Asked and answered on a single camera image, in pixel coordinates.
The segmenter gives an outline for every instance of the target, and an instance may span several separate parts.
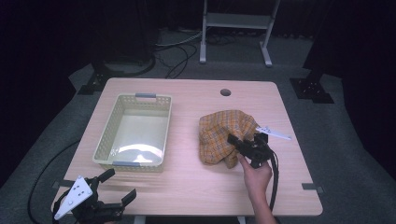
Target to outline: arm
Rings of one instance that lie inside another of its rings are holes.
[[[266,161],[260,168],[253,169],[244,156],[238,154],[237,157],[244,168],[245,185],[257,223],[276,224],[265,194],[268,183],[272,177],[271,167]]]

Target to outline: dark background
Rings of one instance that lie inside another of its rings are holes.
[[[262,14],[274,1],[209,2],[210,11]],[[159,28],[200,29],[202,8],[201,0],[1,0],[1,185],[76,93],[70,74],[97,58],[146,61]],[[393,176],[395,9],[385,0],[283,0],[272,32],[314,39],[304,68],[343,79],[361,141]]]

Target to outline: human hand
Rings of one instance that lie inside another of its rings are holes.
[[[244,156],[238,154],[237,157],[244,169],[245,185],[250,200],[265,199],[265,191],[273,174],[270,165],[265,161],[261,167],[254,169]]]

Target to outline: wooden table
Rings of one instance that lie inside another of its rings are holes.
[[[220,91],[228,89],[230,96]],[[276,84],[256,81],[111,78],[70,163],[65,180],[94,177],[104,169],[92,161],[106,120],[120,93],[155,92],[172,95],[172,114],[162,173],[116,172],[99,185],[99,200],[118,203],[132,189],[137,197],[124,214],[136,216],[253,216],[244,185],[242,166],[228,169],[224,162],[205,165],[198,157],[199,118],[221,110],[239,109],[259,125],[291,135],[291,140],[269,136],[279,159],[275,216],[316,216],[322,206],[303,154],[291,127]],[[267,192],[271,197],[272,180]],[[67,190],[60,188],[55,199]]]

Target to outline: cloth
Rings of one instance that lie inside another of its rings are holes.
[[[201,117],[199,120],[199,157],[203,163],[225,161],[229,169],[238,163],[235,146],[227,142],[231,133],[240,140],[253,140],[259,125],[253,117],[240,110],[224,110]]]

